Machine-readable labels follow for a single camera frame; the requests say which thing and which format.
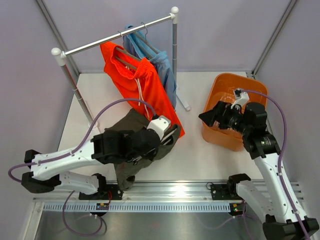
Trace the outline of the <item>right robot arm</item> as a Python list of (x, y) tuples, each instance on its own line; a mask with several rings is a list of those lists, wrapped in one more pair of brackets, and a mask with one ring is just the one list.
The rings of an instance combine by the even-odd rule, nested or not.
[(258, 167), (269, 198), (260, 193), (248, 175), (228, 178), (226, 192), (233, 199), (242, 198), (259, 217), (268, 240), (308, 240), (319, 229), (315, 218), (307, 216), (290, 184), (279, 157), (280, 147), (267, 130), (264, 105), (249, 102), (239, 105), (218, 101), (198, 116), (208, 127), (218, 123), (220, 129), (232, 129), (242, 135), (243, 145)]

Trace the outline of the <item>olive green shorts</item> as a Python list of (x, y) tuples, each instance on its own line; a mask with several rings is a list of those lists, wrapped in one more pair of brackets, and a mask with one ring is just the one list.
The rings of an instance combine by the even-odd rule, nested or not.
[[(150, 121), (135, 109), (131, 109), (121, 120), (115, 123), (110, 130), (113, 131), (133, 131), (137, 132), (149, 125)], [(114, 164), (117, 184), (121, 191), (128, 191), (132, 188), (136, 180), (136, 174), (150, 166), (153, 162), (163, 159), (171, 152), (178, 141), (182, 127), (173, 124), (165, 133), (165, 140), (161, 142), (158, 150), (141, 157), (136, 153), (129, 155), (129, 161)]]

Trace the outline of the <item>light blue shorts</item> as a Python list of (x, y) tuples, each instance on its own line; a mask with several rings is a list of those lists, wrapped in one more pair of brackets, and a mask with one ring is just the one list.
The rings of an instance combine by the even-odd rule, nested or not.
[[(138, 30), (137, 33), (143, 38), (145, 37), (145, 34), (140, 30)], [(177, 80), (167, 52), (156, 48), (159, 51), (159, 53), (156, 54), (133, 33), (124, 36), (123, 46), (131, 55), (139, 59), (146, 58), (149, 60), (154, 66), (172, 106), (175, 108), (177, 106)]]

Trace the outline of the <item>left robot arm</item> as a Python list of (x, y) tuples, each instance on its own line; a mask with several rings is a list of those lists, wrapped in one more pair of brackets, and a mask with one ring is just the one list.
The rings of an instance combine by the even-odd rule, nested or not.
[(164, 131), (152, 128), (132, 130), (105, 130), (95, 135), (77, 149), (67, 149), (49, 154), (28, 150), (33, 165), (22, 175), (21, 185), (33, 194), (54, 190), (79, 192), (82, 200), (107, 198), (106, 178), (100, 173), (91, 176), (73, 173), (77, 168), (134, 162), (142, 157), (153, 157), (158, 150)]

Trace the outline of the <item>white clothes hanger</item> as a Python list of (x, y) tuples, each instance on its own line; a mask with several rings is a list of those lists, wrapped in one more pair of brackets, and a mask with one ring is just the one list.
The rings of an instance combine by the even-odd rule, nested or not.
[(177, 127), (173, 127), (161, 140), (161, 145), (167, 145), (170, 142), (170, 137), (177, 131)]

